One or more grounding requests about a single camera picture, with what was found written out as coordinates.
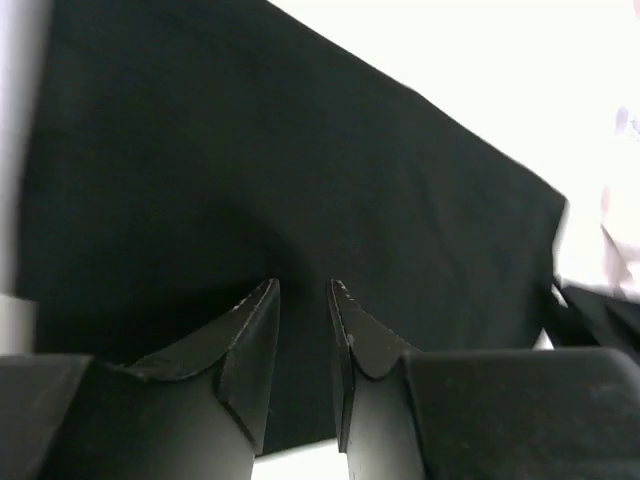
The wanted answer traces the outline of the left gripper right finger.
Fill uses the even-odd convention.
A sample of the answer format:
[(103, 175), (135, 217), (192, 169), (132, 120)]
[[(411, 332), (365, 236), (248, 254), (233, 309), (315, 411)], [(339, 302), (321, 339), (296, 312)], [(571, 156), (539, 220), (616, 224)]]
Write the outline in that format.
[(376, 320), (355, 300), (345, 284), (327, 283), (328, 319), (331, 321), (330, 363), (338, 450), (347, 451), (353, 417), (356, 375), (380, 381), (406, 354), (419, 349)]

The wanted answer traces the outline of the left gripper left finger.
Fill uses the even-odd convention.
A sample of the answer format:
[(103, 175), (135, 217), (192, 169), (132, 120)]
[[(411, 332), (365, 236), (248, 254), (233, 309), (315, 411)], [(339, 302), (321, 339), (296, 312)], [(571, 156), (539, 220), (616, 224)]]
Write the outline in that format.
[(277, 350), (280, 284), (260, 283), (231, 310), (131, 366), (140, 379), (177, 385), (213, 373), (215, 400), (253, 452), (263, 452)]

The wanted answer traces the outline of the black tank top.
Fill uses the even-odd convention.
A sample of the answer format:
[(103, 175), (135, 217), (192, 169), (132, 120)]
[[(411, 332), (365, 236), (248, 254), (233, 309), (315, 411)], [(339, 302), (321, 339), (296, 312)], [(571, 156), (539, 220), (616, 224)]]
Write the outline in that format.
[(266, 453), (335, 434), (325, 285), (529, 348), (563, 197), (265, 1), (57, 1), (19, 203), (36, 347), (125, 364), (281, 288)]

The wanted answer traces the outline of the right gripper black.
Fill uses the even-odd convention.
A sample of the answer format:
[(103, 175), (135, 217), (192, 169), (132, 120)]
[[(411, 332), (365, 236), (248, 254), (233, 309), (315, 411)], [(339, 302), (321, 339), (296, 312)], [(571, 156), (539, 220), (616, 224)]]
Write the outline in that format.
[(554, 347), (607, 347), (639, 359), (639, 303), (578, 286), (553, 286), (559, 300), (549, 310)]

